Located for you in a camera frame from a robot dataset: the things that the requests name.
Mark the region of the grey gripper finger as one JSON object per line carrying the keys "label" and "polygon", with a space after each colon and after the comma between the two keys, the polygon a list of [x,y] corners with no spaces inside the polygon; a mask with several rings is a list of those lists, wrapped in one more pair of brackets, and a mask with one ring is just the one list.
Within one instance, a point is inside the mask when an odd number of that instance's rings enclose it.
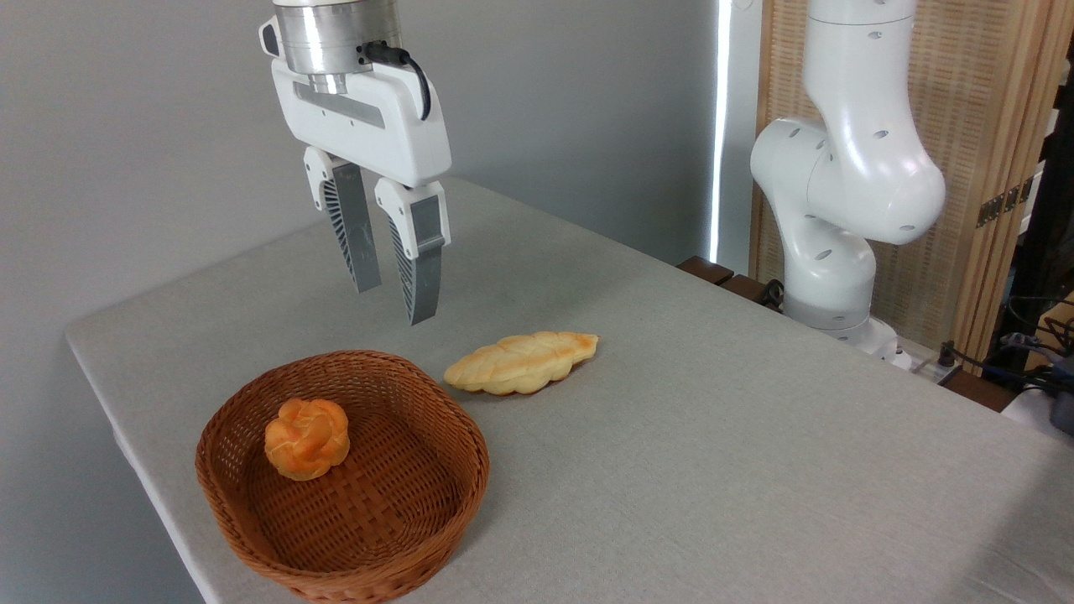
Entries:
{"label": "grey gripper finger", "polygon": [[373,192],[390,225],[409,322],[421,323],[436,314],[442,251],[451,243],[445,188],[440,182],[408,188],[381,177]]}
{"label": "grey gripper finger", "polygon": [[315,208],[326,211],[357,291],[381,284],[362,171],[353,162],[307,148],[304,164]]}

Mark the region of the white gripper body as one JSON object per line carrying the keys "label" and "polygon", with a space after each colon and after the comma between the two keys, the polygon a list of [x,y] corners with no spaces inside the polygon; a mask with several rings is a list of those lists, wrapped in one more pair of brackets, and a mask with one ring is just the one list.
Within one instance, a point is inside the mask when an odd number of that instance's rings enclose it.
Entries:
{"label": "white gripper body", "polygon": [[410,69],[372,64],[344,76],[346,92],[315,91],[310,77],[284,60],[279,21],[262,24],[262,49],[277,51],[271,73],[279,105],[293,136],[313,148],[417,187],[439,179],[452,164],[440,99],[430,88],[430,115],[420,80]]}

